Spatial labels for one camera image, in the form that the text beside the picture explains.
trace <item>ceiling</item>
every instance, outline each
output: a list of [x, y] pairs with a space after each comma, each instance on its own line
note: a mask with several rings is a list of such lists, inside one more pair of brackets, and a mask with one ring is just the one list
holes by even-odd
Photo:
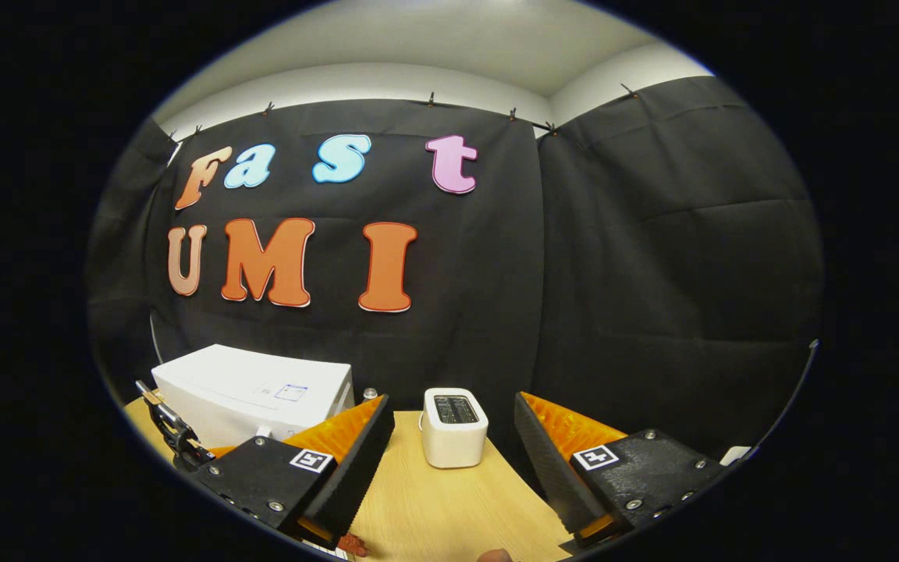
[[225, 54], [155, 118], [256, 78], [342, 63], [434, 66], [549, 98], [596, 64], [656, 40], [574, 0], [336, 0]]

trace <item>clip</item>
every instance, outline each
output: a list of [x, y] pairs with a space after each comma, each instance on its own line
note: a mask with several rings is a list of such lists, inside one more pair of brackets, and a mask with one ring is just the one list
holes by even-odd
[[161, 432], [165, 445], [175, 453], [172, 465], [187, 472], [196, 472], [200, 466], [214, 460], [214, 454], [200, 445], [193, 428], [168, 404], [157, 398], [144, 382], [134, 381], [134, 385], [143, 396], [151, 421]]

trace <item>white box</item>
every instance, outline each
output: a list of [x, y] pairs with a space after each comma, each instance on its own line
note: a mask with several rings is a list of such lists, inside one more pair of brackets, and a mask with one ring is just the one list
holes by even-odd
[[206, 448], [285, 439], [352, 408], [352, 367], [211, 345], [151, 370]]

